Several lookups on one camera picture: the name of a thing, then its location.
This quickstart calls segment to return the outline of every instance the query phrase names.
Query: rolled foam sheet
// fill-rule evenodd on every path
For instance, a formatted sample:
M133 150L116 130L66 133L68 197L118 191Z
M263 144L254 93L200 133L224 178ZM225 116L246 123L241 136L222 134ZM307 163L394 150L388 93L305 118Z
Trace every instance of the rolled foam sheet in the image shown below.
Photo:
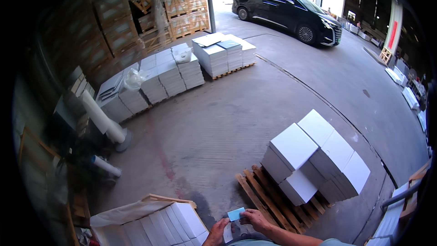
M84 90L80 96L80 101L86 113L102 134L106 133L109 139L118 143L124 142L127 130L124 130L118 123L109 119L87 90Z
M122 175L121 169L117 167L113 167L112 165L110 165L106 161L103 161L101 158L97 157L96 155L91 157L91 162L96 166L100 167L101 169L106 170L107 172L113 174L114 176L120 177Z

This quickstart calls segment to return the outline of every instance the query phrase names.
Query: blue card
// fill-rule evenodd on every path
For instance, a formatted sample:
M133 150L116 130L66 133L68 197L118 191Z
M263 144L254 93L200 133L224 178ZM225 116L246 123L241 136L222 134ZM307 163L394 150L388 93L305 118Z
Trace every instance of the blue card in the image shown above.
M240 219L241 218L240 213L244 212L244 211L245 211L244 207L241 207L241 208L238 208L238 209L235 209L233 211L228 212L229 220L235 221L235 220Z

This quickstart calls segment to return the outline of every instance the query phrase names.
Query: car tire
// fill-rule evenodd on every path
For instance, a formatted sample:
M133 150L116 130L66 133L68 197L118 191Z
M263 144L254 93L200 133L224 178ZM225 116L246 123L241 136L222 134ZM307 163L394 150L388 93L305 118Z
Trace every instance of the car tire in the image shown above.
M307 45L312 45L317 40L317 35L314 28L307 24L299 25L296 30L296 35L301 42Z
M244 7L239 7L237 9L238 18L243 21L249 20L249 11Z

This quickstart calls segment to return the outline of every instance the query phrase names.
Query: white plastic bag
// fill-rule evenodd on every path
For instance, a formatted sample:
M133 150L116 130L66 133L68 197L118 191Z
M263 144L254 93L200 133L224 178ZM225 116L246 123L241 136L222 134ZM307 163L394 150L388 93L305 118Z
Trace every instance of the white plastic bag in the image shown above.
M144 71L138 71L133 68L129 70L128 74L124 77L123 86L129 91L138 91L141 88L141 84L146 80L146 74Z
M188 63L191 60L191 48L186 47L177 51L173 51L174 60L176 63Z

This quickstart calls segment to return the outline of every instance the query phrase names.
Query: person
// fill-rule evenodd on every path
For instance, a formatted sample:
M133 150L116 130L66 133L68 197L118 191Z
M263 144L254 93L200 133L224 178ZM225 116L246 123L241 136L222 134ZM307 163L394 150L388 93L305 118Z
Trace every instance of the person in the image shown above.
M340 240L330 238L325 241L295 234L281 229L269 221L261 214L259 210L246 209L240 213L242 218L240 224L251 224L254 230L263 234L266 238L244 234L240 239L234 239L227 243L226 246L348 246L350 244L342 243ZM222 218L217 221L202 246L219 246L223 241L223 230L229 223L229 218Z

